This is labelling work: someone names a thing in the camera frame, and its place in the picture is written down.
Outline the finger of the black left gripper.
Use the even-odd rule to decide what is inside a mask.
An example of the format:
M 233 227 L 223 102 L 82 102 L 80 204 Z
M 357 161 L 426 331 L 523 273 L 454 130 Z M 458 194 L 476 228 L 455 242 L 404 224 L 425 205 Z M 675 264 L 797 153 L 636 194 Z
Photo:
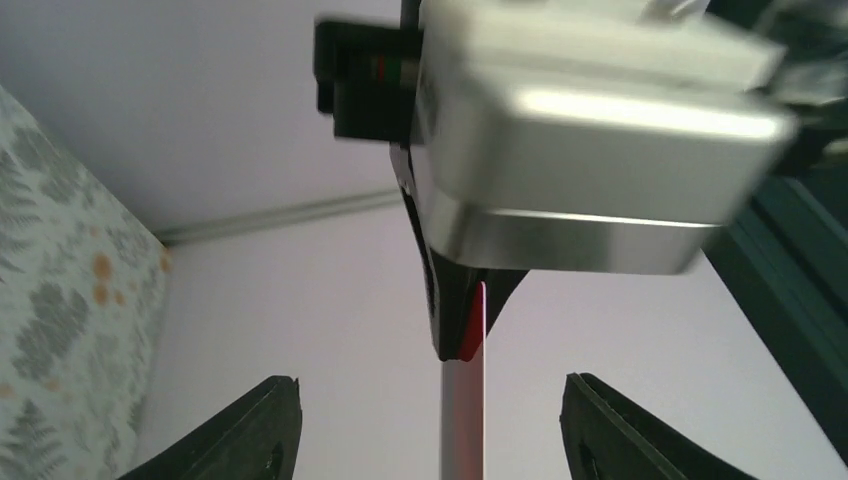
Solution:
M 436 252 L 423 234 L 410 150 L 392 145 L 390 159 L 421 257 L 437 356 L 468 362 L 528 272 L 469 267 Z

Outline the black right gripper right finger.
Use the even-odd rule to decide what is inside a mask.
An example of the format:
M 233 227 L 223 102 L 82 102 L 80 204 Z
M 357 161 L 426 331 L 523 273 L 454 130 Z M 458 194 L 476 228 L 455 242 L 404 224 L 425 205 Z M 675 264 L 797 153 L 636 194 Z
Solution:
M 755 479 L 590 373 L 566 377 L 560 428 L 573 479 Z

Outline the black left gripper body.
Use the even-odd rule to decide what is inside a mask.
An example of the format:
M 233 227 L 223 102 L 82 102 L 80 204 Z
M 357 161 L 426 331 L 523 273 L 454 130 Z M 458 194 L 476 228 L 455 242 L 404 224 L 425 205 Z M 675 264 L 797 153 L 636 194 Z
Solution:
M 338 139 L 408 143 L 422 52 L 419 1 L 403 1 L 397 26 L 316 19 L 317 110 Z

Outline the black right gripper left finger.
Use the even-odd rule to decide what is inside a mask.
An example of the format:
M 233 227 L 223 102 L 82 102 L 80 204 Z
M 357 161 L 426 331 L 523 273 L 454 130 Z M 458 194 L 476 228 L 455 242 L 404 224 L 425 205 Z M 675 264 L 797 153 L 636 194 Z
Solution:
M 120 480 L 291 479 L 302 424 L 299 381 L 271 376 Z

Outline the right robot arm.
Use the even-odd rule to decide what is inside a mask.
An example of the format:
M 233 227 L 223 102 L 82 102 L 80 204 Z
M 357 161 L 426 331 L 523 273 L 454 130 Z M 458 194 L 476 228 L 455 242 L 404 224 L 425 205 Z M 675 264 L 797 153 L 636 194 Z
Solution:
M 442 365 L 440 475 L 486 472 L 489 334 L 532 270 L 679 274 L 704 250 L 840 456 L 843 1 L 407 1 L 324 17 L 317 108 L 385 142 Z

